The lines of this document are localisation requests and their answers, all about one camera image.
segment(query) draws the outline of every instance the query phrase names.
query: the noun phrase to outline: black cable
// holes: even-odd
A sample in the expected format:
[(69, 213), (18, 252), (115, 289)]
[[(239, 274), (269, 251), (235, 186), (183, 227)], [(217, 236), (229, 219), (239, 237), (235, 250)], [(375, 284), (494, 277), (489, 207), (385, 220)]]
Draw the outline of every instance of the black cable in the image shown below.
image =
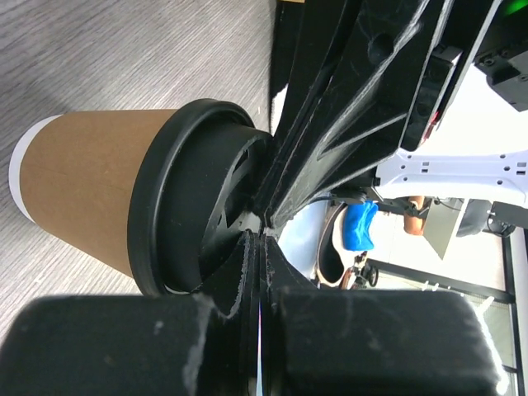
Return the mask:
[(456, 208), (454, 208), (453, 206), (449, 206), (449, 205), (445, 204), (445, 203), (442, 202), (442, 201), (440, 200), (440, 198), (438, 198), (438, 197), (436, 198), (435, 203), (436, 203), (437, 205), (440, 204), (440, 205), (445, 206), (446, 208), (449, 208), (449, 209), (451, 209), (451, 210), (456, 210), (457, 212), (460, 212), (460, 209), (456, 209)]
[(318, 196), (316, 198), (313, 198), (307, 205), (315, 204), (316, 202), (323, 202), (325, 200), (336, 200), (336, 196)]

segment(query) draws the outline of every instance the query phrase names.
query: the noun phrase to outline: floor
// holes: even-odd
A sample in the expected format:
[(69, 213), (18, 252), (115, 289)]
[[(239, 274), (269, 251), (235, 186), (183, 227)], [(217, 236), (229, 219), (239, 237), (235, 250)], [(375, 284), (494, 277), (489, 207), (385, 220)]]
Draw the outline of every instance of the floor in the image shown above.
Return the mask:
[(403, 231), (403, 216), (378, 213), (370, 226), (369, 257), (458, 281), (505, 290), (502, 240), (490, 233), (453, 238), (444, 260), (424, 237)]
[(0, 340), (29, 301), (138, 293), (134, 282), (27, 221), (7, 166), (36, 121), (79, 110), (235, 101), (267, 129), (272, 0), (0, 3)]

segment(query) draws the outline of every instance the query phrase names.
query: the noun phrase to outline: black metal frame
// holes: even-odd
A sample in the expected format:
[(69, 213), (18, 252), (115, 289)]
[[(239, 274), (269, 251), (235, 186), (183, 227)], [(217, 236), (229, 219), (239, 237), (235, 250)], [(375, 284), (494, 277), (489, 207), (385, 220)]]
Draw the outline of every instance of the black metal frame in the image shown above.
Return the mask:
[(452, 290), (459, 291), (460, 293), (467, 293), (473, 295), (486, 295), (493, 297), (497, 302), (504, 304), (512, 304), (515, 302), (514, 296), (510, 295), (506, 291), (494, 289), (491, 287), (474, 285), (469, 282), (462, 280), (456, 280), (445, 276), (438, 276), (429, 272), (414, 270), (405, 266), (398, 266), (388, 262), (380, 262), (377, 260), (369, 259), (374, 266), (377, 266), (380, 271), (390, 272), (402, 278), (409, 279), (410, 281), (418, 281), (421, 283), (429, 282), (429, 284), (438, 284), (439, 286), (447, 288), (450, 286)]
[(515, 283), (513, 276), (513, 259), (512, 259), (512, 241), (510, 237), (502, 239), (502, 260), (504, 263), (504, 284), (508, 294), (513, 296), (514, 302), (510, 304), (511, 309), (511, 327), (513, 328), (513, 347), (515, 353), (517, 374), (517, 387), (519, 389), (520, 396), (526, 396), (525, 387), (525, 373), (523, 370), (522, 359), (521, 359), (521, 339), (519, 336), (519, 318), (516, 303)]

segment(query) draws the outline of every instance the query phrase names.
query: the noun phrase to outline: white wall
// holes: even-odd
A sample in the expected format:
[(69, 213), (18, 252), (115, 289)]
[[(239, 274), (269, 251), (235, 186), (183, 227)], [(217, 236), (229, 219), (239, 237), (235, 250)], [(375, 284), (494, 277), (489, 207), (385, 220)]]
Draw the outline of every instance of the white wall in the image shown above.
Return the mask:
[(528, 111), (517, 112), (486, 83), (475, 67), (422, 153), (492, 154), (528, 149)]
[(424, 237), (403, 231), (403, 216), (377, 214), (370, 236), (375, 248), (369, 257), (375, 260), (505, 290), (502, 241), (494, 235), (454, 238), (443, 261)]

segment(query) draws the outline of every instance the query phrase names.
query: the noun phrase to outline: gray wooden floor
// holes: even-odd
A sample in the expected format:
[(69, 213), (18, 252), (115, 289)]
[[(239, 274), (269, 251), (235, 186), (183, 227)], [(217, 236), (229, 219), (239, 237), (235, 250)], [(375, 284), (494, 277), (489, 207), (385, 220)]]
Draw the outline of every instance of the gray wooden floor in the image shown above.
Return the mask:
[(11, 151), (67, 111), (235, 101), (267, 128), (274, 0), (0, 2), (0, 341), (30, 300), (138, 293), (134, 282), (42, 232), (12, 203)]

